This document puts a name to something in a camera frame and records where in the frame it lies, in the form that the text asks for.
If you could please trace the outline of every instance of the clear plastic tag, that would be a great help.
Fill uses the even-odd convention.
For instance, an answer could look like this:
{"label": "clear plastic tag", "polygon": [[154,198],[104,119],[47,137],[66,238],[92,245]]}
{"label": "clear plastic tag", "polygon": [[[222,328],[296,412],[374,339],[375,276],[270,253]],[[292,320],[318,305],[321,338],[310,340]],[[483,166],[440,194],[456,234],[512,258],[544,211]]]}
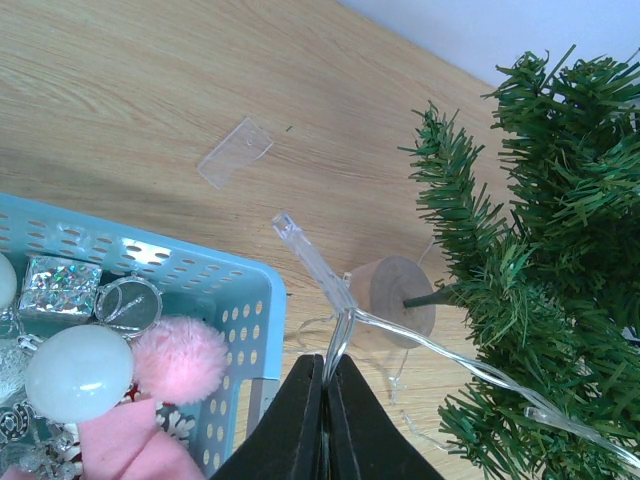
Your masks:
{"label": "clear plastic tag", "polygon": [[245,118],[200,165],[198,172],[214,187],[224,187],[233,173],[262,157],[273,140],[250,118]]}

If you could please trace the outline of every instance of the wooden tree stand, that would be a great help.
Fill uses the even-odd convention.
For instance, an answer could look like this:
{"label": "wooden tree stand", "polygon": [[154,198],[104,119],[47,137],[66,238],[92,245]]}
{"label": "wooden tree stand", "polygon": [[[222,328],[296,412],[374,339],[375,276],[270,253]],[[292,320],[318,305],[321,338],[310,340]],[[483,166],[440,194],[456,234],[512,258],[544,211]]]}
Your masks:
{"label": "wooden tree stand", "polygon": [[[429,279],[413,261],[392,255],[351,271],[352,295],[361,309],[425,336],[435,324],[436,307],[406,309],[402,302],[433,293]],[[363,350],[415,348],[416,342],[379,328],[356,323],[352,341]]]}

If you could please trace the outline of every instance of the white ornament ball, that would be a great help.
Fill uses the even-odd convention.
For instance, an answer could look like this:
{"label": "white ornament ball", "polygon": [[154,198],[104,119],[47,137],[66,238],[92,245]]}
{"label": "white ornament ball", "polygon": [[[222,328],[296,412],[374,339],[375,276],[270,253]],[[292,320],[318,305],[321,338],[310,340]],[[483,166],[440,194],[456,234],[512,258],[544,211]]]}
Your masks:
{"label": "white ornament ball", "polygon": [[40,345],[27,367],[25,387],[39,414],[57,423],[80,423],[113,408],[132,378],[127,342],[107,327],[79,325]]}
{"label": "white ornament ball", "polygon": [[17,289],[16,271],[7,257],[0,253],[0,310],[11,305]]}

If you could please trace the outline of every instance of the pink fabric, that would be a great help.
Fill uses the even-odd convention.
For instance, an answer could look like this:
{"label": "pink fabric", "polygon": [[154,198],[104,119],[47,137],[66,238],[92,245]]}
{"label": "pink fabric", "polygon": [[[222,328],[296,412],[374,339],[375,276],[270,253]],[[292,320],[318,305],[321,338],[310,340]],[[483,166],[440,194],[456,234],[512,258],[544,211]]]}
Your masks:
{"label": "pink fabric", "polygon": [[155,419],[150,398],[79,424],[84,479],[204,480],[186,449],[159,430]]}
{"label": "pink fabric", "polygon": [[0,480],[36,480],[33,473],[26,473],[17,467],[11,466],[4,472]]}

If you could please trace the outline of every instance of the tree trunk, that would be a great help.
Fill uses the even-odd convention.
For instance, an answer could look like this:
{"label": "tree trunk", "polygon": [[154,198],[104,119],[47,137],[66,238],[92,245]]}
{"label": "tree trunk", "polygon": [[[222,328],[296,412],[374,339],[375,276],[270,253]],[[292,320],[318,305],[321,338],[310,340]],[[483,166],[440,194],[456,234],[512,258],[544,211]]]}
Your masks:
{"label": "tree trunk", "polygon": [[404,308],[416,308],[424,305],[455,305],[451,286],[442,287],[437,292],[423,297],[409,298],[403,303]]}

